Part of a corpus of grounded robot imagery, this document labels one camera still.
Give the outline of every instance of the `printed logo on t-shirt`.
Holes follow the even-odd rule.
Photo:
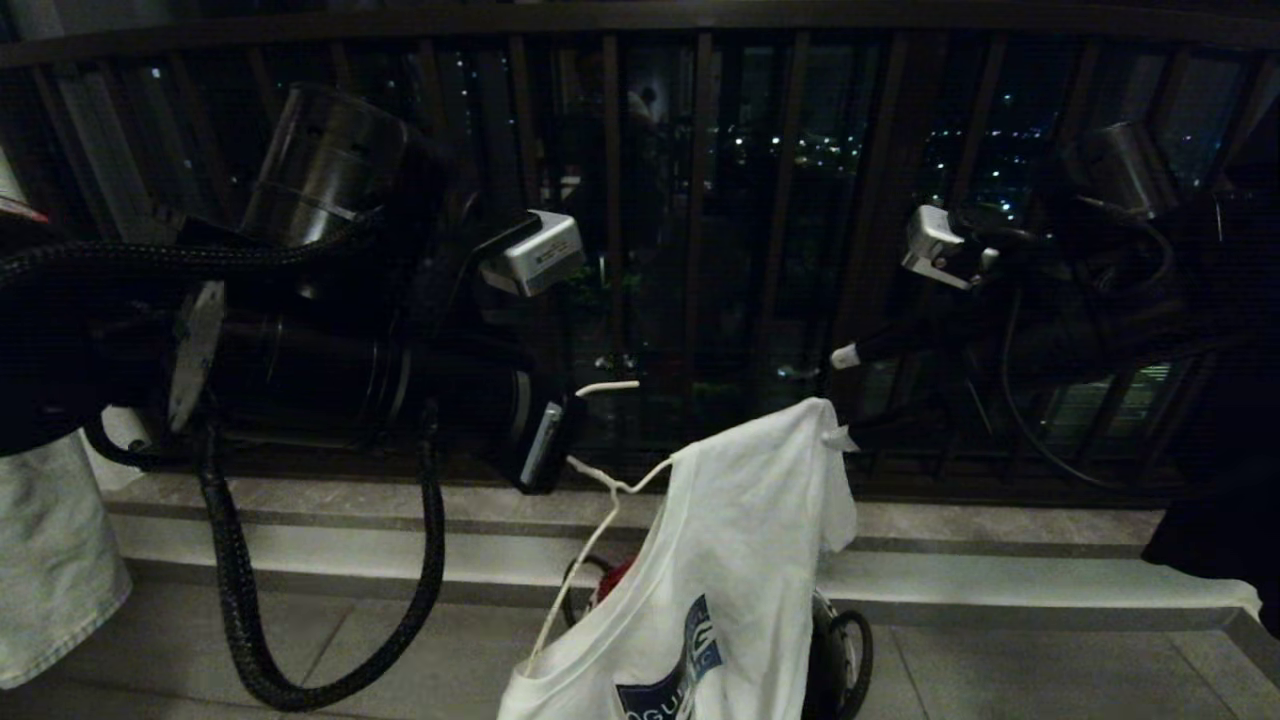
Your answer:
[[[627,720],[689,720],[698,682],[721,665],[707,596],[699,596],[685,615],[685,646],[671,673],[652,685],[617,685]]]

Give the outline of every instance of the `wooden slat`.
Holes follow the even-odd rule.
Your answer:
[[[854,232],[849,240],[850,247],[846,252],[845,269],[841,273],[840,299],[836,304],[836,318],[832,322],[832,338],[828,347],[842,347],[854,341],[865,324],[856,322],[859,311],[858,290],[859,277],[864,273],[868,263],[868,238],[872,232],[872,209],[876,208],[884,176],[884,165],[888,163],[890,133],[893,128],[893,117],[897,111],[897,96],[902,87],[902,69],[906,65],[908,50],[910,50],[910,33],[897,32],[888,51],[888,67],[884,70],[884,81],[881,86],[879,100],[876,102],[876,117],[870,128],[870,149],[863,155],[865,165],[859,167],[861,177],[861,191],[854,210]],[[831,375],[829,395],[836,398],[837,407],[856,407],[856,391],[865,378],[867,368],[842,370]]]
[[[604,36],[604,176],[605,232],[609,263],[609,329],[613,363],[621,372],[626,352],[626,304],[622,291],[622,114],[620,109],[618,36]]]
[[[70,164],[72,176],[76,178],[76,187],[88,206],[97,232],[104,238],[119,237],[111,214],[99,193],[97,178],[88,164],[88,156],[84,154],[84,146],[81,145],[79,135],[76,132],[76,126],[72,122],[61,91],[54,83],[45,67],[32,68],[31,76],[36,82],[36,90],[40,92],[40,101],[45,105],[49,122],[54,126],[54,135],[58,136],[58,143],[63,147],[63,156]]]
[[[787,73],[787,99],[782,117],[782,147],[778,152],[778,181],[773,188],[773,217],[769,224],[769,250],[764,265],[764,288],[760,319],[755,328],[759,357],[768,352],[774,306],[778,302],[778,278],[782,269],[782,246],[787,233],[787,206],[795,178],[796,142],[800,138],[800,110],[804,105],[804,76],[809,61],[808,31],[797,32],[791,46],[791,68]]]
[[[1151,109],[1147,111],[1147,127],[1151,128],[1152,138],[1158,138],[1160,133],[1169,124],[1174,114],[1174,102],[1178,101],[1178,91],[1187,78],[1187,67],[1190,64],[1192,47],[1184,45],[1174,51],[1165,63],[1165,70],[1160,76],[1156,86],[1156,95],[1151,100]]]
[[[1244,92],[1240,95],[1239,101],[1236,101],[1231,122],[1222,135],[1222,146],[1206,176],[1206,187],[1213,187],[1217,183],[1222,169],[1235,158],[1240,147],[1244,146],[1244,141],[1248,140],[1249,123],[1266,109],[1262,104],[1271,100],[1267,97],[1267,91],[1276,74],[1276,54],[1266,53],[1256,58],[1249,65],[1248,73]]]
[[[200,90],[191,79],[187,70],[187,61],[178,53],[169,54],[169,68],[173,70],[174,82],[178,83],[178,95],[182,97],[187,119],[196,132],[196,145],[205,170],[209,173],[209,184],[214,186],[214,196],[223,210],[224,220],[238,224],[241,219],[239,202],[232,192],[230,173],[227,172],[227,163],[223,160],[221,147],[218,143],[218,133],[214,132],[214,123],[209,119],[209,110]]]
[[[262,102],[262,111],[266,113],[266,119],[274,128],[280,122],[280,94],[276,92],[275,83],[271,82],[271,73],[266,69],[262,49],[255,45],[244,51],[244,56],[248,60],[250,72],[253,73],[253,83],[257,86],[257,99]]]
[[[529,82],[529,56],[525,51],[525,38],[513,35],[508,41],[508,55],[511,56],[511,82],[512,97],[516,104],[516,136],[520,152],[520,173],[525,192],[526,208],[543,208],[541,183],[538,178],[538,136],[534,133],[534,104],[532,88]],[[543,360],[550,372],[561,372],[562,354],[559,316],[552,309],[552,300],[548,293],[543,293],[536,300],[539,338],[536,345],[543,351]]]
[[[840,347],[883,323],[884,304],[902,249],[916,173],[933,124],[946,68],[947,33],[895,33],[872,115],[828,347]],[[831,374],[837,409],[858,406],[865,368]]]
[[[703,256],[703,205],[707,196],[707,172],[710,165],[712,105],[712,33],[698,33],[698,54],[694,64],[694,142],[690,159],[689,184],[689,242],[685,255],[685,427],[694,410],[694,380],[698,352],[698,310],[701,288]]]
[[[1009,36],[1000,32],[991,37],[987,45],[987,60],[982,68],[982,79],[978,82],[978,91],[974,94],[973,110],[969,113],[969,127],[965,129],[964,149],[960,152],[960,163],[956,167],[955,177],[951,181],[951,191],[947,195],[947,206],[955,208],[964,202],[969,195],[969,183],[973,179],[973,168],[978,163],[978,151],[987,135],[987,119],[991,117],[991,101],[996,96],[996,86],[1000,83],[1000,70],[1005,64],[1005,50],[1009,47]]]
[[[1098,442],[1107,437],[1107,430],[1115,423],[1116,415],[1120,413],[1120,406],[1124,405],[1124,398],[1129,395],[1129,388],[1133,387],[1135,377],[1138,377],[1135,370],[1125,370],[1111,378],[1107,393],[1102,396],[1102,404],[1093,415],[1093,421],[1089,423],[1089,429],[1084,433],[1084,438],[1080,439],[1080,447],[1075,452],[1075,464],[1082,470],[1088,468]]]
[[[1053,392],[1050,391],[1041,392],[1032,398],[1030,411],[1027,413],[1024,420],[1027,420],[1027,425],[1033,432],[1041,428],[1041,421],[1044,420],[1044,414],[1048,413],[1048,405],[1052,401],[1053,401]],[[1024,438],[1021,433],[1015,432],[1014,448],[1009,454],[1009,462],[1005,465],[1005,471],[1000,478],[1002,483],[1007,484],[1018,478],[1018,474],[1021,470],[1023,459],[1027,457],[1027,454],[1029,451],[1030,451],[1030,443],[1027,442],[1027,438]]]
[[[890,411],[901,405],[908,393],[911,389],[911,378],[915,374],[915,366],[919,363],[918,355],[906,355],[900,357],[893,368],[893,384],[888,389],[888,401],[884,404],[884,410]],[[872,470],[870,482],[877,482],[884,465],[888,460],[887,450],[877,450],[876,455],[872,456]]]
[[[513,35],[508,42],[511,55],[512,96],[516,100],[516,135],[520,141],[520,173],[524,179],[525,205],[541,208],[538,182],[538,137],[534,135],[534,104],[530,100],[529,58],[525,38]]]
[[[449,114],[444,108],[444,91],[440,88],[440,70],[435,64],[435,44],[424,40],[417,45],[417,64],[422,69],[426,109],[431,118],[431,133],[435,137],[449,137]]]
[[[160,176],[156,173],[151,155],[146,150],[147,143],[143,140],[142,129],[138,127],[137,114],[125,96],[119,74],[115,72],[115,65],[110,60],[99,60],[97,70],[102,76],[102,85],[106,86],[106,97],[111,104],[111,110],[115,111],[115,117],[120,120],[120,128],[124,131],[124,143],[127,145],[129,156],[133,158],[134,167],[138,169],[142,188],[146,191],[147,197],[155,202],[157,200],[155,183]]]
[[[333,82],[343,92],[355,92],[351,76],[351,59],[347,58],[347,44],[340,40],[329,42],[329,58],[333,61]]]
[[[1102,40],[1091,37],[1084,41],[1080,54],[1075,60],[1071,72],[1071,85],[1066,95],[1066,104],[1059,113],[1057,122],[1050,128],[1050,140],[1057,147],[1065,147],[1079,135],[1084,123],[1084,113],[1088,110],[1089,88],[1093,86],[1093,74],[1098,67],[1098,58],[1102,55]],[[1028,202],[1027,228],[1039,232],[1044,227],[1044,201],[1034,191]]]
[[[1138,471],[1132,475],[1135,484],[1140,486],[1146,483],[1156,466],[1165,459],[1169,443],[1178,434],[1178,429],[1181,427],[1183,420],[1187,419],[1187,414],[1192,406],[1199,400],[1216,366],[1217,356],[1208,354],[1192,360],[1192,366],[1188,368],[1187,373],[1183,373],[1176,379],[1171,378],[1171,382],[1176,382],[1178,384],[1171,388],[1170,392],[1172,392],[1172,396],[1169,400],[1169,405],[1160,414],[1158,424],[1142,450]]]
[[[1071,90],[1066,96],[1066,106],[1062,108],[1052,131],[1053,141],[1059,146],[1071,142],[1082,129],[1084,113],[1089,104],[1089,90],[1093,87],[1093,74],[1098,68],[1101,55],[1102,40],[1098,37],[1085,40],[1084,46],[1080,47],[1080,55],[1076,58],[1075,69],[1071,73]]]
[[[758,3],[433,3],[362,13],[291,13],[0,45],[0,68],[177,50],[334,38],[413,38],[618,31],[884,28],[1140,35],[1280,50],[1272,3],[1135,0],[796,0]]]
[[[947,474],[951,471],[951,464],[956,459],[956,454],[960,451],[960,432],[951,430],[947,436],[947,443],[942,447],[942,452],[938,455],[937,464],[933,466],[933,482],[945,483],[947,482]]]

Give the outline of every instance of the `gray fabric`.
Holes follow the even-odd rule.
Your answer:
[[[0,688],[67,655],[131,588],[79,438],[0,457]]]

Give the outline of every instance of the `clothes hanger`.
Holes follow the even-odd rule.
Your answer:
[[[579,397],[586,397],[588,395],[595,392],[635,389],[637,387],[640,387],[640,383],[637,380],[594,383],[582,387],[573,395]],[[552,603],[550,612],[547,614],[547,620],[543,621],[543,629],[540,633],[538,633],[538,641],[534,643],[534,652],[529,655],[529,662],[525,665],[526,669],[531,669],[534,666],[534,661],[538,660],[538,655],[541,653],[543,646],[547,643],[547,635],[550,634],[552,625],[556,623],[556,618],[559,616],[561,606],[564,605],[564,598],[568,597],[568,591],[573,583],[573,577],[577,575],[577,571],[582,566],[582,562],[586,561],[586,556],[591,553],[591,548],[595,547],[595,542],[600,539],[600,536],[604,534],[604,530],[607,530],[609,525],[613,524],[613,520],[618,516],[618,511],[622,510],[622,503],[618,502],[618,491],[622,491],[627,495],[635,495],[643,491],[645,486],[648,486],[654,478],[657,478],[663,469],[671,466],[671,457],[667,457],[657,466],[654,466],[653,470],[649,470],[649,474],[646,474],[639,483],[628,486],[623,482],[613,479],[604,470],[593,468],[591,465],[582,462],[581,460],[573,457],[572,455],[566,457],[564,461],[579,473],[582,473],[584,475],[609,488],[609,500],[612,501],[613,507],[609,510],[609,514],[604,516],[604,520],[602,520],[600,524],[596,525],[595,532],[591,533],[591,537],[588,538],[586,544],[582,546],[582,551],[579,552],[577,559],[573,560],[573,565],[570,568],[568,574],[564,575],[564,580],[561,583],[559,593],[556,594],[556,602]]]

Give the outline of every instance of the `floor tile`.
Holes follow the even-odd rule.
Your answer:
[[[1169,638],[1238,717],[1280,720],[1280,689],[1225,633],[1169,633]]]
[[[332,682],[364,662],[403,614],[403,602],[362,601],[307,684]],[[545,616],[541,609],[436,605],[380,680],[326,710],[397,720],[495,717],[511,670],[532,650]]]
[[[261,593],[268,643],[291,679],[310,670],[353,601]],[[95,685],[259,706],[241,685],[223,634],[218,589],[140,583],[111,620],[54,666]]]
[[[892,628],[873,626],[872,684],[858,720],[925,720]]]
[[[5,720],[275,720],[273,710],[37,679],[0,692]]]
[[[896,628],[933,720],[1233,720],[1161,633]]]

